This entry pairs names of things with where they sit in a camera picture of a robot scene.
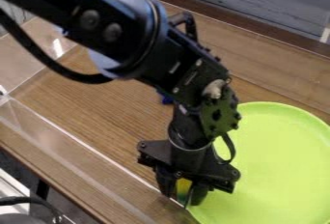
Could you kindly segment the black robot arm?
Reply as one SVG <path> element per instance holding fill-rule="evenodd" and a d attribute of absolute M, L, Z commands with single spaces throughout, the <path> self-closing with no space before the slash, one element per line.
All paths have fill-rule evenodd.
<path fill-rule="evenodd" d="M 103 84 L 135 79 L 173 101 L 167 138 L 137 145 L 140 164 L 152 168 L 164 196 L 191 183 L 184 202 L 196 206 L 212 190 L 231 192 L 239 171 L 213 148 L 238 128 L 238 97 L 231 76 L 200 45 L 193 16 L 165 13 L 159 0 L 5 0 L 60 28 L 92 53 L 95 74 L 57 63 L 0 9 L 0 25 L 36 60 L 65 78 Z"/>

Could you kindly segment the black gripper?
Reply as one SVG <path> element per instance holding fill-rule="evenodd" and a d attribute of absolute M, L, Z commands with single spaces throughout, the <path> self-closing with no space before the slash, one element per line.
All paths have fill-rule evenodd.
<path fill-rule="evenodd" d="M 153 169 L 161 194 L 171 198 L 176 193 L 176 181 L 183 178 L 193 184 L 189 205 L 197 206 L 213 189 L 232 193 L 239 171 L 223 160 L 211 144 L 196 150 L 177 147 L 169 140 L 140 141 L 137 162 Z"/>

